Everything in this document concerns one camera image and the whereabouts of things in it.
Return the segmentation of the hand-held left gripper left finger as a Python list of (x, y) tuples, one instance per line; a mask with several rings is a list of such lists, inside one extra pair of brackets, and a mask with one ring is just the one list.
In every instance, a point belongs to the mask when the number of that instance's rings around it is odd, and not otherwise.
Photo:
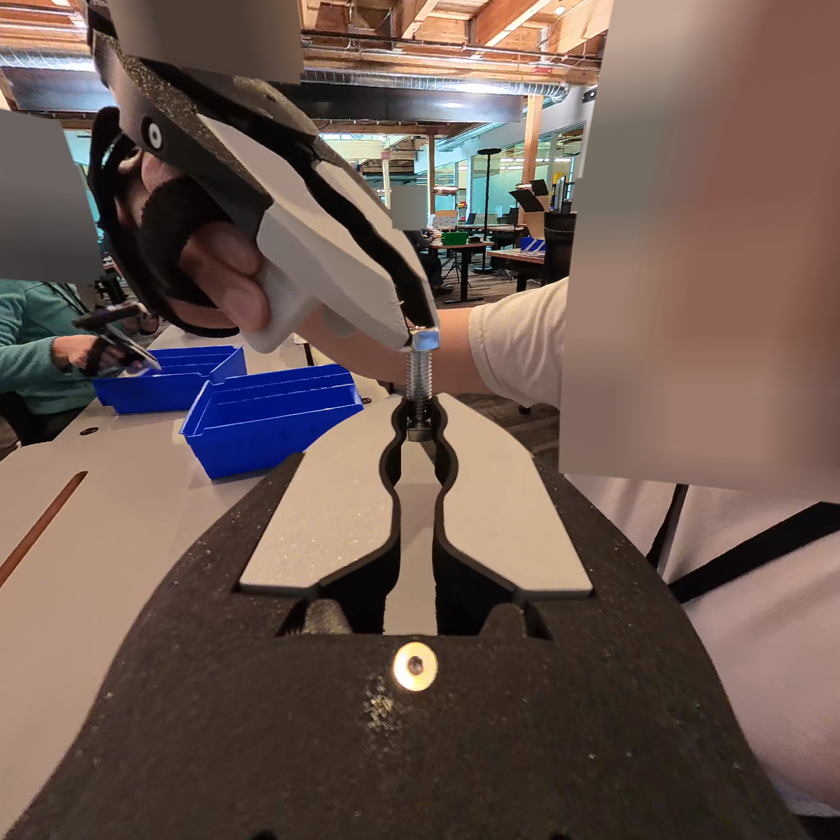
[(406, 409), (393, 395), (333, 427), (303, 455), (239, 579), (245, 592), (340, 604), (357, 634), (381, 634), (400, 571)]

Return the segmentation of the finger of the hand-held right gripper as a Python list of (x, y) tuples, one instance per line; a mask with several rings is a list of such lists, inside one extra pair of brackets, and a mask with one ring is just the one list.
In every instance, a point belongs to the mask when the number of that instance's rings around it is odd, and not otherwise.
[(404, 318), (416, 328), (439, 328), (424, 268), (404, 232), (395, 229), (382, 202), (341, 165), (312, 163), (312, 195), (344, 227), (362, 252), (383, 268)]
[(406, 351), (412, 324), (385, 271), (312, 195), (312, 163), (318, 160), (341, 165), (375, 195), (352, 167), (317, 133), (266, 113), (247, 113), (240, 125), (203, 114), (198, 118), (204, 126), (200, 140), (227, 167), (230, 181), (223, 182), (220, 171), (198, 169), (195, 180), (255, 242), (265, 261), (258, 278), (270, 319), (248, 334), (248, 343), (260, 351), (275, 349), (322, 305), (333, 329), (345, 324), (390, 350)]

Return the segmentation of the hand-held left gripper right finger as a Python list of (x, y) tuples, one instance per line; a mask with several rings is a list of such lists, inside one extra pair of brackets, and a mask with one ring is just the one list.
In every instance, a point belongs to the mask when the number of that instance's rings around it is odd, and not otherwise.
[(539, 605), (592, 583), (532, 457), (451, 395), (433, 400), (439, 635), (549, 635)]

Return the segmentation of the blue plastic bin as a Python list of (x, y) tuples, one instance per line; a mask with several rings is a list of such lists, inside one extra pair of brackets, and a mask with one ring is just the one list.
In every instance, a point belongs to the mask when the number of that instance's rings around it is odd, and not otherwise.
[(181, 435), (215, 480), (278, 466), (362, 410), (337, 364), (249, 374), (206, 382)]
[(100, 404), (112, 407), (119, 415), (189, 410), (205, 382), (217, 384), (248, 373), (244, 349), (233, 345), (150, 353), (159, 362), (159, 369), (93, 381)]

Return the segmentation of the silver hex bolt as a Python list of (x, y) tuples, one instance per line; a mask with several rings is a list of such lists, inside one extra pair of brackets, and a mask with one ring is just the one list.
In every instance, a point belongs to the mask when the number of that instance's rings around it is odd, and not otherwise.
[(439, 347), (439, 329), (411, 327), (407, 345), (406, 400), (408, 416), (430, 417), (433, 397), (433, 353)]

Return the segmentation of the person's right forearm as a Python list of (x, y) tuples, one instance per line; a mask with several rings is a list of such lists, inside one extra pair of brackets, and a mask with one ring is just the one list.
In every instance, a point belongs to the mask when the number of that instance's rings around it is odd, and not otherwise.
[[(476, 368), (469, 345), (467, 308), (441, 310), (439, 347), (432, 354), (434, 393), (492, 394)], [(326, 309), (316, 310), (297, 330), (297, 334), (354, 374), (378, 382), (404, 387), (407, 375), (406, 354), (390, 350), (361, 331), (346, 337), (332, 331), (326, 321)]]

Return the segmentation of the person's right hand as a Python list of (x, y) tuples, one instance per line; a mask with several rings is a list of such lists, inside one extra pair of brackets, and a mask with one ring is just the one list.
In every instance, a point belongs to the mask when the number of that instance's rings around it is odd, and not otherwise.
[[(119, 166), (124, 184), (117, 200), (120, 222), (140, 224), (152, 195), (172, 182), (190, 182), (183, 172), (143, 151)], [(270, 305), (257, 274), (262, 258), (256, 246), (231, 223), (212, 222), (186, 242), (178, 267), (212, 301), (205, 308), (171, 300), (175, 313), (201, 327), (238, 327), (247, 332), (265, 328)]]

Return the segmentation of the wooden desk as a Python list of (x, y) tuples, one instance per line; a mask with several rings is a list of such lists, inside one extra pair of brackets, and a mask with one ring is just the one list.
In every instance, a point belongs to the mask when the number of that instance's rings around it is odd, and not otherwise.
[(429, 248), (434, 251), (449, 250), (456, 254), (456, 265), (459, 269), (459, 293), (457, 298), (444, 300), (444, 305), (459, 305), (466, 303), (483, 302), (483, 297), (470, 296), (469, 294), (469, 266), (472, 256), (481, 254), (485, 256), (487, 249), (491, 247), (492, 243), (488, 240), (482, 240), (475, 243), (467, 243), (463, 245), (447, 245), (441, 241), (434, 241)]

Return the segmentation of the black mesh chair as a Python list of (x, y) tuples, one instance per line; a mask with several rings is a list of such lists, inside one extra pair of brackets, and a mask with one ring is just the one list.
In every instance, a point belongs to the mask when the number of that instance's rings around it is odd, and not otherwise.
[(546, 213), (543, 216), (545, 242), (542, 283), (548, 285), (566, 278), (571, 270), (577, 213)]

